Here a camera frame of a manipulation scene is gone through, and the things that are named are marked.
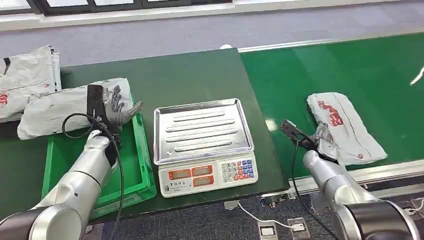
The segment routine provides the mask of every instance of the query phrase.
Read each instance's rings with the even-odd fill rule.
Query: black cable
[[[120,156],[120,153],[119,153],[119,148],[118,148],[117,142],[114,140],[114,138],[113,138],[113,136],[112,136],[111,132],[109,132],[109,130],[107,129],[107,127],[105,127],[103,124],[101,124],[101,123],[100,123],[97,119],[95,119],[94,117],[92,117],[92,116],[90,116],[90,115],[88,115],[88,114],[85,114],[85,113],[78,113],[78,112],[76,112],[76,113],[72,113],[71,115],[67,116],[67,117],[63,120],[63,123],[62,123],[62,132],[63,132],[63,134],[64,134],[65,136],[67,136],[67,137],[69,137],[69,138],[73,138],[73,139],[75,139],[75,138],[81,138],[82,136],[84,136],[84,135],[86,135],[86,134],[88,133],[88,131],[87,131],[87,132],[86,132],[86,133],[84,133],[83,135],[75,137],[75,136],[70,136],[70,135],[66,132],[66,130],[65,130],[65,124],[66,124],[66,122],[67,122],[70,118],[72,118],[73,116],[83,116],[83,117],[87,117],[87,118],[89,118],[89,119],[93,120],[93,122],[95,122],[96,124],[98,124],[98,125],[99,125],[99,126],[100,126],[103,130],[104,130],[104,132],[106,133],[107,137],[108,137],[108,138],[110,139],[110,141],[112,142],[113,147],[115,148],[115,151],[116,151],[117,160],[118,160],[118,165],[119,165],[119,172],[120,172],[120,200],[119,200],[119,207],[118,207],[118,212],[117,212],[116,220],[115,220],[115,227],[113,227],[112,234],[110,235],[110,238],[109,238],[109,240],[112,240],[112,239],[114,239],[115,234],[116,234],[117,229],[118,229],[118,225],[119,225],[119,221],[120,221],[120,217],[121,217],[122,206],[123,206],[123,203],[124,203],[124,168],[123,168],[123,165],[122,165],[122,160],[121,160],[121,156]]]
[[[296,162],[296,154],[298,153],[298,147],[299,147],[299,141],[296,141],[296,148],[294,149],[293,163],[292,163],[292,168],[291,168],[291,181],[293,182],[293,186],[294,186],[294,190],[296,191],[297,198],[299,199],[299,202],[301,203],[301,205],[303,206],[303,208],[313,217],[313,219],[315,219],[315,221],[317,223],[319,223],[319,225],[321,225],[321,227],[323,229],[325,229],[334,239],[339,240],[337,238],[337,236],[327,226],[325,226],[324,223],[321,222],[321,220],[319,220],[311,212],[311,210],[309,209],[308,206],[306,206],[306,204],[304,203],[304,201],[301,198],[301,195],[299,194],[298,187],[296,186],[296,181],[295,181],[295,162]]]

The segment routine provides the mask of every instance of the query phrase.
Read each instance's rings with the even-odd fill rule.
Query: power outlet
[[[257,222],[260,240],[278,240],[276,224],[274,222]]]
[[[411,201],[399,201],[395,202],[400,208],[402,208],[406,214],[408,214],[412,220],[419,221],[421,220],[421,216],[419,212],[410,211],[411,209],[415,209],[415,205],[413,204],[414,200]]]
[[[423,197],[412,199],[410,202],[414,206],[414,209],[417,209],[421,207],[421,203],[423,202]],[[419,215],[422,219],[424,219],[424,207],[420,209],[419,211],[415,211],[415,213]]]
[[[310,239],[308,227],[306,226],[305,219],[303,217],[287,219],[287,223],[290,228],[291,236],[293,240]]]

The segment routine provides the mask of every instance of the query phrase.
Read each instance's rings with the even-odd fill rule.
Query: red printed logo
[[[319,105],[319,107],[320,107],[322,110],[328,110],[328,111],[329,111],[329,113],[330,113],[330,115],[329,115],[329,118],[330,118],[330,124],[331,124],[333,127],[337,127],[337,126],[339,126],[339,125],[343,125],[343,120],[342,120],[342,118],[340,117],[339,112],[338,112],[336,109],[334,109],[334,108],[333,108],[332,106],[330,106],[330,105],[325,104],[325,103],[324,103],[324,101],[318,101],[318,105]]]
[[[0,109],[8,104],[8,95],[0,94]]]

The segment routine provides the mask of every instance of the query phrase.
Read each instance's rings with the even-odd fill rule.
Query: white plastic bag
[[[114,78],[97,81],[91,84],[102,85],[112,90],[120,86],[122,111],[133,107],[130,85],[126,78]],[[62,123],[73,113],[87,113],[87,85],[63,89],[51,93],[28,104],[17,127],[17,135],[22,140],[33,139],[39,136],[62,133]],[[66,131],[89,127],[86,117],[73,116],[66,122]]]
[[[0,61],[0,120],[18,120],[29,102],[55,92],[52,61],[48,45]]]
[[[307,97],[315,120],[328,124],[343,165],[369,164],[387,158],[387,153],[368,133],[348,97],[337,92]]]

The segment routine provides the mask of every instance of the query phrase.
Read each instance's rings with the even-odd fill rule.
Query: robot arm
[[[121,112],[119,86],[107,102],[100,85],[87,89],[87,115],[99,120],[120,144],[120,126],[129,122],[141,109],[141,102]],[[13,214],[0,221],[2,240],[79,240],[85,232],[89,216],[102,187],[117,168],[117,152],[102,127],[87,138],[84,149],[57,185],[32,209]]]
[[[318,123],[312,137],[288,120],[283,121],[281,130],[308,149],[303,164],[333,212],[334,229],[340,240],[420,239],[414,221],[406,212],[393,202],[374,197],[338,164],[333,137],[324,123]]]

